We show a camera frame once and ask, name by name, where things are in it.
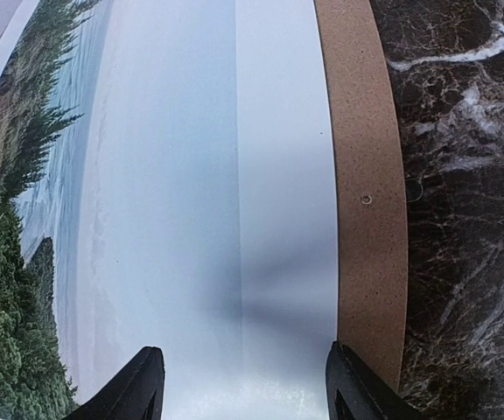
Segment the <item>brown cardboard backing board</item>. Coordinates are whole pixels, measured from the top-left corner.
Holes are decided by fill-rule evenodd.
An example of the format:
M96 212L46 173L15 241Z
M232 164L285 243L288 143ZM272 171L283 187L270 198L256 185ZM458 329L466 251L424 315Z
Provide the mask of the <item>brown cardboard backing board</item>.
M338 340L392 389L408 295L407 201L382 42L367 1L315 3L335 158Z

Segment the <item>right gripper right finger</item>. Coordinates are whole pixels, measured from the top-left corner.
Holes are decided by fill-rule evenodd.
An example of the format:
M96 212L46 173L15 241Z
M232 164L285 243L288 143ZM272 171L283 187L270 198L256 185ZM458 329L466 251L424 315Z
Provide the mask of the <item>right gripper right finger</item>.
M349 346L332 343L325 366L331 420L424 420Z

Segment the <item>landscape photo print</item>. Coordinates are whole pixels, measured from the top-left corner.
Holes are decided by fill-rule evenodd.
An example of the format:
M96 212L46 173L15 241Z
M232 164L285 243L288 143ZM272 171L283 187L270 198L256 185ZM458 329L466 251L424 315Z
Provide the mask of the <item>landscape photo print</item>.
M0 1L0 419L143 347L161 419L326 419L337 204L311 1Z

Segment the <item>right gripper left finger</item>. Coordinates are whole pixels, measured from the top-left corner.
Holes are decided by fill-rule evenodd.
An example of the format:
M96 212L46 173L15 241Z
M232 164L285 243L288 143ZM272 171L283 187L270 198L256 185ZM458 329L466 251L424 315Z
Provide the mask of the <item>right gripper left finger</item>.
M89 401L65 419L160 420L165 362L159 347L143 347Z

